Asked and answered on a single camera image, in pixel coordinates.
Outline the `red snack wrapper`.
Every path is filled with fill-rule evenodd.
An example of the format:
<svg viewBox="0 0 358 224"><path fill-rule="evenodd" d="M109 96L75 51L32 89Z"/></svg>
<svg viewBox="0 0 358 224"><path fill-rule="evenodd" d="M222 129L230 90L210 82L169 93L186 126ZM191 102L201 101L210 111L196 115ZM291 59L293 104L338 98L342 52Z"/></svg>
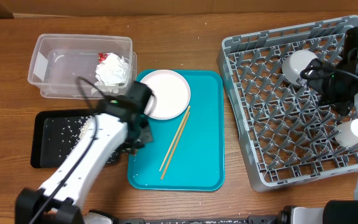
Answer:
<svg viewBox="0 0 358 224"><path fill-rule="evenodd" d="M108 56L109 53L99 53L98 54L99 63L102 63L104 60L106 60Z"/></svg>

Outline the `pile of white rice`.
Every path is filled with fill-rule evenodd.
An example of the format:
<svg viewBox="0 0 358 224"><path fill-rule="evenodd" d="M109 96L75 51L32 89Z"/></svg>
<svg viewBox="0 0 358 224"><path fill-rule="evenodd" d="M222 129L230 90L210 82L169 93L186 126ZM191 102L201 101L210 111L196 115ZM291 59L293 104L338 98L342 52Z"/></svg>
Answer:
<svg viewBox="0 0 358 224"><path fill-rule="evenodd" d="M42 152L52 161L63 161L82 139L92 116L48 118L44 122Z"/></svg>

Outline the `wooden chopstick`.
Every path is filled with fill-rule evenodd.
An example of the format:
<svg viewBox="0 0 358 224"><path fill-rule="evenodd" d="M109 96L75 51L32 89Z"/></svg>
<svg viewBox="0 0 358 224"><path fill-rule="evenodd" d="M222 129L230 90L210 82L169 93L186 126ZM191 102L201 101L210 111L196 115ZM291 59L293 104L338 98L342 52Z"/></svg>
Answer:
<svg viewBox="0 0 358 224"><path fill-rule="evenodd" d="M164 177L165 177L165 174L166 174L166 172L167 172L167 169L168 169L168 167L169 167L169 165L170 165L170 163L171 163L171 160L172 160L172 158L173 158L173 155L174 155L174 153L175 153L175 151L176 151L176 148L177 148L177 146L178 146L178 143L179 143L179 141L180 141L181 135L183 134L183 131L184 131L185 126L186 126L186 124L187 124L189 115L190 115L190 111L189 111L189 113L187 114L187 117L185 118L185 121L184 121L184 123L183 123L183 126L181 127L181 130L180 130L180 132L179 132L179 135L177 136L177 140L176 140L175 143L173 144L172 150L170 151L170 153L169 153L169 155L168 155L168 157L167 157L167 160L166 160L166 162L165 162L165 164L164 164L164 166L163 166L163 168L162 168L162 175L161 175L161 177L160 177L161 180L163 180Z"/></svg>
<svg viewBox="0 0 358 224"><path fill-rule="evenodd" d="M183 126L183 123L184 123L184 121L185 121L185 118L187 117L187 114L189 113L189 110L190 110L190 106L188 106L187 109L186 109L186 111L185 111L185 114L184 114L184 116L183 116L183 118L182 118L182 120L181 120L181 123L180 123L180 125L179 125L179 127L178 127L178 129L177 129L177 131L176 131L176 133L175 133L175 135L174 135L172 141L171 141L171 144L170 144L170 146L169 146L169 148L168 148L168 150L167 150L167 153L166 153L166 155L165 155L165 157L164 157L164 159L163 159L163 161L162 161L162 164L161 164L161 166L160 166L160 168L159 168L159 171L162 171L162 168L163 168L163 166L164 166L164 164L165 164L165 162L166 162L166 160L167 160L167 157L168 157L170 151L172 150L173 144L174 144L175 141L177 140L177 136L179 135L179 132L180 132L180 130L181 130L181 127Z"/></svg>

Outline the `cream white cup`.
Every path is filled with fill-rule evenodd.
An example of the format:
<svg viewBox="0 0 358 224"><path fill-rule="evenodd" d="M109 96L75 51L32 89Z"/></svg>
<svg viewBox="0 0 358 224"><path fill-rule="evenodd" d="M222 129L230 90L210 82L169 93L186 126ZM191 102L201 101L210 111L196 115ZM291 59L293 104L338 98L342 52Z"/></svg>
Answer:
<svg viewBox="0 0 358 224"><path fill-rule="evenodd" d="M336 126L339 133L335 140L343 147L352 147L358 144L358 119L353 119Z"/></svg>

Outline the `grey-white bowl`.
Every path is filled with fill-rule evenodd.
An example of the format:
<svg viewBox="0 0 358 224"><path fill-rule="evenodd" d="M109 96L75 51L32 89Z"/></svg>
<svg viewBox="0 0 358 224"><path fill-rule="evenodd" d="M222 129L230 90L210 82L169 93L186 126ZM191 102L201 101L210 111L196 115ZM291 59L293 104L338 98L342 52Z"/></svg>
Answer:
<svg viewBox="0 0 358 224"><path fill-rule="evenodd" d="M292 53L283 61L282 72L285 78L293 85L306 85L306 80L300 77L300 73L316 58L316 54L309 50L297 50Z"/></svg>

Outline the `large white plate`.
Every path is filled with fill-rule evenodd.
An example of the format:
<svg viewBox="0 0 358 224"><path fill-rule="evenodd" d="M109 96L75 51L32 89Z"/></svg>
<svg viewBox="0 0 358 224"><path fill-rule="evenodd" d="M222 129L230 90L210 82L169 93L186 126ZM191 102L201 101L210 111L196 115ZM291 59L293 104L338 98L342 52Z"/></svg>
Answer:
<svg viewBox="0 0 358 224"><path fill-rule="evenodd" d="M155 70L141 78L140 82L146 84L154 94L145 108L145 114L150 118L175 118L182 114L190 103L190 86L178 72Z"/></svg>

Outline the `white tissue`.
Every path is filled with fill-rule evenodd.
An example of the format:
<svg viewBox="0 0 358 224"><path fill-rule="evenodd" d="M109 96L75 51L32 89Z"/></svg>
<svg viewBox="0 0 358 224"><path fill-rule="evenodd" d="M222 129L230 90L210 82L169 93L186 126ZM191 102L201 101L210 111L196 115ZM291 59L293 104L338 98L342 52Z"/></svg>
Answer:
<svg viewBox="0 0 358 224"><path fill-rule="evenodd" d="M119 93L129 81L129 64L126 58L114 53L96 66L94 85L103 92Z"/></svg>

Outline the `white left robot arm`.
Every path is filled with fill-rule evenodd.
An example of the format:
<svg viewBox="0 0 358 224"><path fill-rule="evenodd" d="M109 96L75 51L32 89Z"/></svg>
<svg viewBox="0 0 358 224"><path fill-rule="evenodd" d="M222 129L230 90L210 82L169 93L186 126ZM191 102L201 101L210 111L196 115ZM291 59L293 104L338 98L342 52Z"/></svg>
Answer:
<svg viewBox="0 0 358 224"><path fill-rule="evenodd" d="M37 190L16 199L16 223L117 223L110 214L81 209L111 154L135 154L152 141L145 113L152 90L134 82L124 95L103 95L88 129L61 166Z"/></svg>

